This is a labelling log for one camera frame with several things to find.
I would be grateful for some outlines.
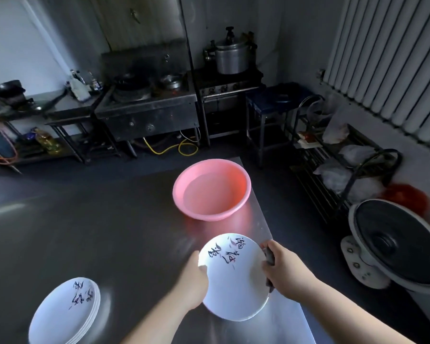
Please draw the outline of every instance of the forearm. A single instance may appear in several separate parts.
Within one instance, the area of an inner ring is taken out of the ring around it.
[[[338,344],[413,344],[337,290],[317,281],[304,297],[322,327]]]
[[[178,293],[172,290],[121,344],[170,344],[187,312]]]

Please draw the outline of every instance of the hand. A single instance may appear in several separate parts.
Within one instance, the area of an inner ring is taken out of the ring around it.
[[[198,266],[198,261],[199,251],[195,251],[184,266],[173,289],[187,311],[202,303],[209,288],[207,266]]]
[[[282,295],[294,301],[301,302],[308,297],[319,280],[298,255],[274,240],[265,241],[262,245],[264,248],[269,247],[274,253],[274,266],[270,266],[266,261],[262,263],[263,272],[274,287]]]

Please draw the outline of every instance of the pressure cooker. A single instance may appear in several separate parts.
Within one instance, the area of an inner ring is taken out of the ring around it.
[[[234,75],[246,71],[251,51],[253,47],[256,47],[247,39],[235,37],[233,29],[234,27],[227,27],[226,38],[215,44],[217,71],[223,75]]]

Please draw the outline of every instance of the stainless steel table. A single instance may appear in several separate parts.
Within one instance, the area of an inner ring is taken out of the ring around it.
[[[56,286],[89,277],[99,314],[81,343],[119,343],[166,294],[189,254],[218,234],[271,238],[252,191],[219,222],[190,219],[172,201],[181,170],[81,188],[0,207],[0,343],[24,343],[32,316]],[[315,343],[301,306],[276,290],[261,312],[236,323],[203,305],[174,343]]]

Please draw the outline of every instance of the cooking oil bottle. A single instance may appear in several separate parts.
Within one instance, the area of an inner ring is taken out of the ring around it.
[[[33,128],[35,140],[52,156],[57,156],[62,152],[62,146],[51,136],[50,133],[39,128]]]

